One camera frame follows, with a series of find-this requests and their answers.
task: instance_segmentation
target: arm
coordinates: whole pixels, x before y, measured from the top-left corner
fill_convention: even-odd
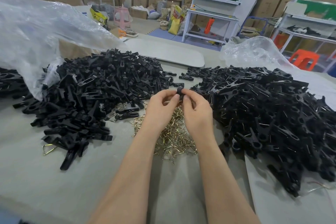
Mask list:
[[[88,224],[146,222],[153,153],[162,130],[169,123],[179,95],[162,90],[151,97],[145,120]]]
[[[209,224],[260,224],[216,143],[208,101],[191,90],[183,89],[182,93],[186,94],[185,125],[197,147]]]

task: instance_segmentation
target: pink plastic stool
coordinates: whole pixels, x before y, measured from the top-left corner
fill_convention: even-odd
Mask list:
[[[119,20],[116,19],[116,13],[119,13]],[[129,27],[131,25],[128,8],[122,6],[116,6],[114,8],[114,24],[119,28],[124,29],[125,27]]]

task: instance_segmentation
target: orange tool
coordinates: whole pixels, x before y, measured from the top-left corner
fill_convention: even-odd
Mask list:
[[[207,26],[205,27],[205,30],[204,30],[205,34],[208,34],[210,32],[210,28],[211,28],[214,21],[215,21],[214,18],[209,19],[209,21],[207,23]]]

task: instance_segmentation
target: yellow bag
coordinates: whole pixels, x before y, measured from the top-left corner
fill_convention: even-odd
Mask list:
[[[177,35],[177,32],[179,31],[180,28],[180,18],[176,19],[175,17],[173,17],[171,20],[172,23],[168,32],[173,35]]]

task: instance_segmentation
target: workbench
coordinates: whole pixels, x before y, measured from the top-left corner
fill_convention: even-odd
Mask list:
[[[139,39],[170,44],[171,51],[185,47],[204,56],[206,67],[226,66],[220,61],[219,52],[184,43],[172,42],[139,34]],[[165,71],[181,74],[187,68],[161,62]],[[299,72],[296,79],[305,80],[307,72]],[[330,94],[336,94],[335,84],[326,74],[317,76],[321,84],[328,84]],[[193,82],[184,82],[189,88]],[[313,91],[321,86],[312,85]],[[42,154],[44,128],[31,127],[35,115],[26,115],[11,105],[18,101],[0,100],[0,208],[7,209],[36,224],[84,224],[109,188],[124,154],[131,145],[134,128],[127,120],[107,126],[113,135],[112,142],[93,141],[82,158],[76,158],[68,171],[60,171],[66,151],[56,149],[47,156]],[[221,125],[214,121],[214,133],[218,144],[223,141]],[[293,200],[259,160],[244,155],[229,154],[228,165],[246,199],[256,210],[262,224],[334,224],[336,193],[324,189],[304,198]],[[154,156],[150,178],[148,223],[204,224],[206,221],[202,179],[196,155],[181,154],[170,161]]]
[[[205,66],[225,66],[219,52],[188,44],[139,34],[138,38],[187,47],[204,55]],[[161,62],[165,71],[177,73],[187,67]],[[200,82],[174,78],[190,88]],[[60,171],[66,151],[56,149],[43,156],[46,127],[32,127],[35,115],[26,115],[12,104],[19,100],[0,99],[0,208],[36,224],[84,224],[111,184],[124,154],[133,141],[134,128],[127,120],[107,121],[112,142],[94,140],[82,158],[76,158],[68,171]],[[214,123],[220,144],[223,135]],[[229,166],[243,194],[253,206],[244,156],[231,154]],[[196,155],[181,154],[170,161],[154,156],[149,189],[149,223],[206,223],[204,192]]]

